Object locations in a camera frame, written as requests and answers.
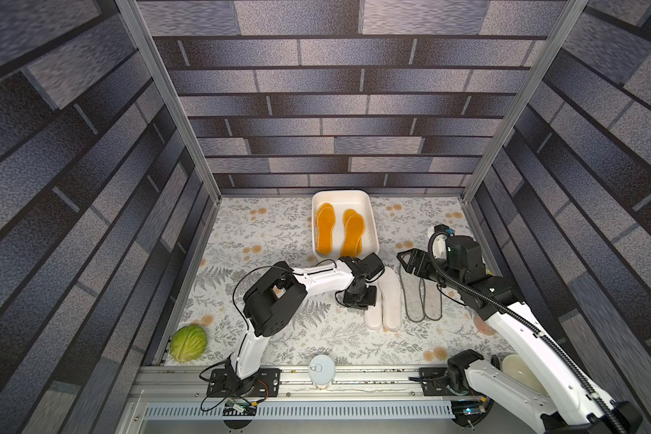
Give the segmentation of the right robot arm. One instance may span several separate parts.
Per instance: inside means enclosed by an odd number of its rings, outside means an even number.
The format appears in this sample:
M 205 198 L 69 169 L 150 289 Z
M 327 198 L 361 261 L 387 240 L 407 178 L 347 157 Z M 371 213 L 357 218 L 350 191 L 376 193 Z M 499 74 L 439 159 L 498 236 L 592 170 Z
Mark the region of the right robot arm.
M 500 404 L 536 433 L 634 433 L 643 422 L 628 401 L 615 401 L 547 333 L 520 289 L 488 274 L 480 245 L 437 227 L 426 250 L 397 255 L 401 270 L 459 292 L 462 302 L 510 343 L 544 392 L 493 366 L 474 350 L 448 360 L 453 392 L 477 392 Z

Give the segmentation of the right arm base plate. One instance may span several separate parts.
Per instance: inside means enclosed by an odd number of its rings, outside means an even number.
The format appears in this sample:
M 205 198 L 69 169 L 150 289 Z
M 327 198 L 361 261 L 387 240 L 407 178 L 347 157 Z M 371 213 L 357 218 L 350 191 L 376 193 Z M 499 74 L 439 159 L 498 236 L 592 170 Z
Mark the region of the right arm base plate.
M 422 367 L 417 376 L 424 396 L 466 396 L 468 387 L 463 383 L 461 371 L 456 367 Z

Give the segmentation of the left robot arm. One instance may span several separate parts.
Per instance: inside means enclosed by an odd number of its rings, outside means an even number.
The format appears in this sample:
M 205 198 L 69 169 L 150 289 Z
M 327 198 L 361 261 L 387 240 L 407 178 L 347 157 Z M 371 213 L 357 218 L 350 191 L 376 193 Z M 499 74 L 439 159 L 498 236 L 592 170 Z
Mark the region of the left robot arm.
M 267 267 L 243 296 L 246 330 L 225 363 L 231 381 L 240 387 L 252 385 L 269 339 L 291 321 L 306 299 L 332 293 L 347 309 L 367 310 L 376 303 L 375 282 L 383 274 L 383 262 L 374 253 L 364 259 L 325 260 L 307 269 L 290 267 L 285 261 Z

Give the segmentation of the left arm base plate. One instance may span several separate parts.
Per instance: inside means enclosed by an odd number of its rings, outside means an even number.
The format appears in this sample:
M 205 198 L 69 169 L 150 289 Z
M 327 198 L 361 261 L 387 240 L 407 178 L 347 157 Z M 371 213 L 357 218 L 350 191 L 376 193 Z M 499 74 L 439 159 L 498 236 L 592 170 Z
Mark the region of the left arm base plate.
M 207 380 L 206 395 L 210 398 L 274 398 L 280 390 L 281 374 L 282 370 L 278 368 L 260 368 L 256 374 L 239 380 L 232 370 L 214 369 Z

